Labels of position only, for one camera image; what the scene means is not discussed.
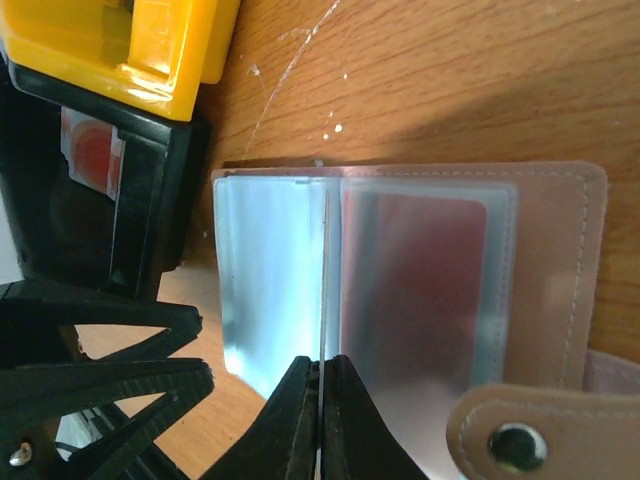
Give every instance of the yellow container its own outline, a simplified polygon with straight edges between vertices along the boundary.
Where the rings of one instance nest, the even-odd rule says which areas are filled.
[[[0,0],[17,65],[172,120],[224,67],[240,0]]]

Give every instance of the metal bolt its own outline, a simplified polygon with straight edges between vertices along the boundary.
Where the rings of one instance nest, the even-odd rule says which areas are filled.
[[[33,448],[28,442],[22,442],[20,448],[9,457],[9,465],[12,467],[24,467],[33,458]]]

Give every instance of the card holder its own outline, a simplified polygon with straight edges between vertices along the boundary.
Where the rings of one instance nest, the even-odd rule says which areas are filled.
[[[323,185],[318,192],[324,188],[325,194],[317,193],[310,206],[308,192],[285,199],[281,190],[282,202],[306,209],[283,225],[272,218],[281,211],[265,207],[273,198],[250,185],[283,185],[287,179]],[[238,189],[230,187],[234,182],[253,195],[245,199],[247,209],[267,208],[262,228],[236,231],[232,225],[253,221],[230,209],[222,194]],[[225,359],[261,394],[270,393],[270,379],[294,355],[317,359],[321,352],[312,346],[326,330],[327,358],[347,353],[402,446],[427,474],[449,480],[459,477],[446,447],[446,420],[465,389],[495,381],[580,386],[606,205],[606,176],[599,167],[546,162],[226,170],[214,172],[214,192]],[[247,270],[247,282],[229,264],[228,245],[235,246],[236,258],[255,258],[267,250],[238,249],[239,232],[250,231],[253,242],[268,245],[275,236],[280,248],[268,254],[281,258],[299,238],[285,230],[295,233],[301,225],[314,232],[304,237],[308,244],[320,245],[292,248],[307,248],[305,261],[315,266],[307,271],[315,280],[305,285],[316,293],[293,295],[297,310],[289,305],[279,312],[295,310],[297,321],[265,316],[273,310],[253,303],[262,297],[247,290],[271,285],[275,275],[264,270],[258,279]],[[300,286],[285,281],[273,292],[286,303]],[[254,316],[240,314],[247,302]],[[252,325],[257,319],[280,332],[272,353],[266,351],[269,337],[261,333],[257,340],[256,332],[265,331]],[[307,328],[317,340],[296,341],[293,330],[280,324],[295,324],[298,332]],[[244,343],[228,343],[238,338],[232,331],[238,325],[252,333]],[[256,355],[252,349],[264,361],[249,362]]]

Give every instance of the wooden table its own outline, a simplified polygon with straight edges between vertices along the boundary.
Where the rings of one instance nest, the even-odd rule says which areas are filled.
[[[640,361],[639,26],[638,0],[244,0],[224,78],[199,98],[218,132],[211,168],[599,163],[611,189],[591,344]],[[201,309],[205,332],[182,354],[217,374],[159,441],[192,478],[263,404],[222,366],[211,210],[207,185],[198,260],[160,296]],[[113,332],[91,347],[132,338]]]

